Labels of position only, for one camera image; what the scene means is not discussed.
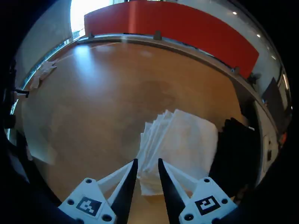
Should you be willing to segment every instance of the ceiling light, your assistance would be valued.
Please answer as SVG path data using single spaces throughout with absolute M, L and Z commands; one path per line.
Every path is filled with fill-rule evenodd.
M 286 88 L 288 90 L 290 87 L 289 87 L 289 81 L 287 80 L 287 75 L 286 74 L 283 74 L 283 79 L 284 79 L 284 83 L 286 84 Z

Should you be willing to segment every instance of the wooden table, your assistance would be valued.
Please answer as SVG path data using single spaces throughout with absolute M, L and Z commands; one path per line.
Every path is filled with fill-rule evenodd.
M 78 45 L 19 103 L 31 154 L 64 200 L 85 178 L 101 179 L 135 158 L 145 122 L 176 108 L 213 122 L 243 120 L 230 80 L 188 57 L 125 43 Z M 129 223 L 168 223 L 163 196 L 139 182 Z

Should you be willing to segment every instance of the red wall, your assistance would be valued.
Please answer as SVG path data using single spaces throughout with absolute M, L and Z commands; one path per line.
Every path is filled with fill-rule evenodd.
M 247 78 L 259 53 L 236 30 L 203 11 L 162 1 L 132 1 L 84 16 L 85 33 L 151 34 L 178 40 L 212 54 Z

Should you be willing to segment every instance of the stack of napkins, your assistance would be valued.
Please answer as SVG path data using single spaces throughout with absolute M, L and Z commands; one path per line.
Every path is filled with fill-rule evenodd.
M 165 111 L 153 123 L 145 123 L 137 154 L 143 195 L 163 194 L 158 159 L 201 179 L 208 176 L 217 149 L 218 131 L 207 120 L 184 111 Z

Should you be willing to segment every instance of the black cloth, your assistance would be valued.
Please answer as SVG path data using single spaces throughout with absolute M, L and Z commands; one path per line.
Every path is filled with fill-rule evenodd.
M 246 184 L 253 186 L 256 182 L 260 140 L 256 131 L 234 118 L 227 119 L 222 129 L 209 176 L 232 197 Z

